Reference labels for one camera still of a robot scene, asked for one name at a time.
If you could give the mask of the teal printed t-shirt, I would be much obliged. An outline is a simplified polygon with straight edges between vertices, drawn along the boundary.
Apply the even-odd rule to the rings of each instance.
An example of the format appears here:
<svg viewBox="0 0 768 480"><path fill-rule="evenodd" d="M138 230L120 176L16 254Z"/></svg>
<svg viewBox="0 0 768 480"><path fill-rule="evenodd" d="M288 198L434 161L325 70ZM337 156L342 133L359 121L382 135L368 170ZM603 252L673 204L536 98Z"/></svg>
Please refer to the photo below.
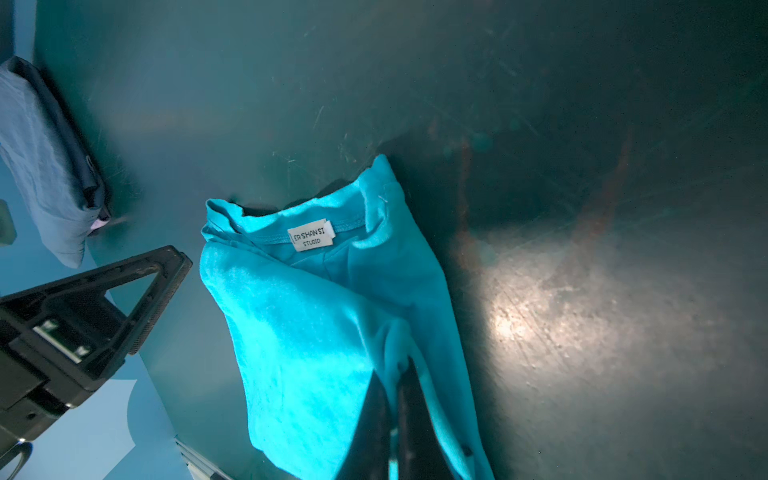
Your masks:
<svg viewBox="0 0 768 480"><path fill-rule="evenodd" d="M413 369L457 479L492 477L443 270L390 163L264 216L211 199L203 284L223 312L252 445L300 479L341 470L378 377Z"/></svg>

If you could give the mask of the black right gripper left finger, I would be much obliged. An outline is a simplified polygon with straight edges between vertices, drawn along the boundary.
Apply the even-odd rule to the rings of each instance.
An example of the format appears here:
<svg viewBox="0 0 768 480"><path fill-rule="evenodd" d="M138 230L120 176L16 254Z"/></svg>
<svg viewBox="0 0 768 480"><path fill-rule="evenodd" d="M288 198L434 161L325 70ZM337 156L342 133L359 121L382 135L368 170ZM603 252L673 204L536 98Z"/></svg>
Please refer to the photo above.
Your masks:
<svg viewBox="0 0 768 480"><path fill-rule="evenodd" d="M351 445L336 478L389 479L390 449L390 404L379 376L373 373Z"/></svg>

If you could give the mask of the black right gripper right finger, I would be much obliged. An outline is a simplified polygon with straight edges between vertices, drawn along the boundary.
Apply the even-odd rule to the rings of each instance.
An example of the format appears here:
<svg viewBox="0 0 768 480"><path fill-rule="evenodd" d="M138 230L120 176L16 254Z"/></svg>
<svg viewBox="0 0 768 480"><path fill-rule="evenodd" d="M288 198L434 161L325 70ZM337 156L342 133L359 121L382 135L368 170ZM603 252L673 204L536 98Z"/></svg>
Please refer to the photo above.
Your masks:
<svg viewBox="0 0 768 480"><path fill-rule="evenodd" d="M398 478L451 480L453 474L437 440L418 374L409 360L397 389Z"/></svg>

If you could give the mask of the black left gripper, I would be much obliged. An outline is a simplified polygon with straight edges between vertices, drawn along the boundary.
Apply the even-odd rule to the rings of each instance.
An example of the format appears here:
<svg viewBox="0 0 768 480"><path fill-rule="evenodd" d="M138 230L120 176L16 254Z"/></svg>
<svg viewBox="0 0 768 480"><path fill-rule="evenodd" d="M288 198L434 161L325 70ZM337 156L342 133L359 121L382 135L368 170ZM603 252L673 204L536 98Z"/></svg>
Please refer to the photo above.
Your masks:
<svg viewBox="0 0 768 480"><path fill-rule="evenodd" d="M1 300L1 453L39 437L138 353L190 272L164 246Z"/></svg>

